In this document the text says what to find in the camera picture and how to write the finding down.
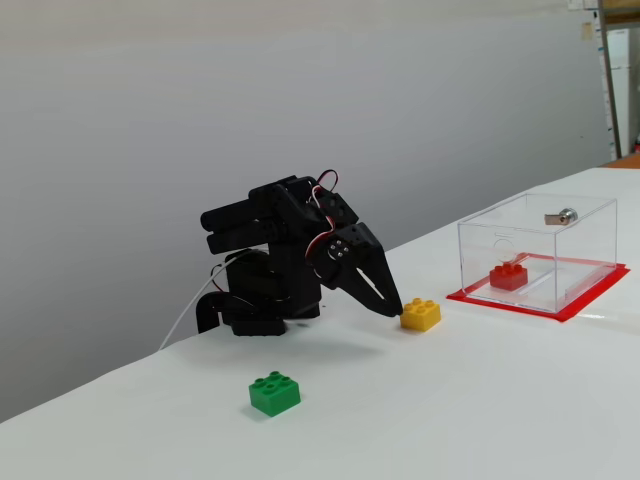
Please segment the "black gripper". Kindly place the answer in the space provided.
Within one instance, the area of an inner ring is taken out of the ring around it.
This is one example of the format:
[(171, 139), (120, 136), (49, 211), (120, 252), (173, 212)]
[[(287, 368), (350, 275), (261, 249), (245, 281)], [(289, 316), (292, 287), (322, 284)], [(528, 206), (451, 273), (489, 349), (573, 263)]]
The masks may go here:
[(310, 245), (306, 261), (323, 286), (343, 290), (377, 314), (394, 317), (402, 313), (384, 249), (365, 223), (327, 232)]

